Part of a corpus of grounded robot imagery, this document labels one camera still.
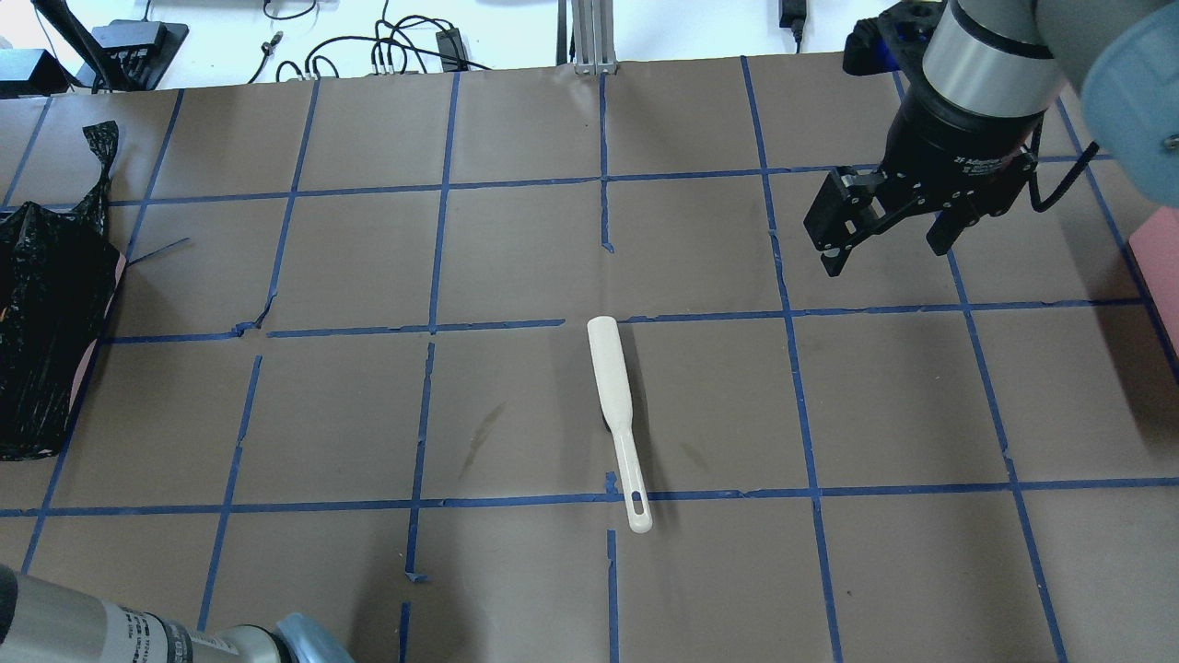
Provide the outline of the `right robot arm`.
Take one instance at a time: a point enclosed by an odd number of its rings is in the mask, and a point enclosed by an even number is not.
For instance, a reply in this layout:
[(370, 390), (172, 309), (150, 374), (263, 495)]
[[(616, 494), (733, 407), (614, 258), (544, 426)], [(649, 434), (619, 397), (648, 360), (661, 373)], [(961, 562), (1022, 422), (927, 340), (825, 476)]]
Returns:
[[(1053, 206), (1099, 152), (1138, 192), (1175, 206), (1174, 1), (901, 1), (847, 37), (848, 76), (908, 79), (880, 165), (828, 173), (803, 224), (828, 275), (855, 247), (933, 214), (933, 252), (1005, 215), (1020, 193)], [(1050, 192), (1038, 185), (1045, 114), (1074, 88), (1091, 146)]]

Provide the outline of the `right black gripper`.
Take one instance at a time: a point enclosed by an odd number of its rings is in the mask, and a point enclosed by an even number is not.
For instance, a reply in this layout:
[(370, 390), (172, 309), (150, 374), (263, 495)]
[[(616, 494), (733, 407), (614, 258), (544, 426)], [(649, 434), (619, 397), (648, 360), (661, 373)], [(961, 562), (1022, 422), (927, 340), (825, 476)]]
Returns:
[(1043, 122), (1035, 112), (997, 118), (956, 109), (926, 81), (909, 84), (871, 172), (828, 173), (803, 225), (830, 277), (855, 247), (913, 215), (933, 214), (927, 244), (938, 256), (984, 215), (1003, 215), (1038, 168), (1026, 147)]

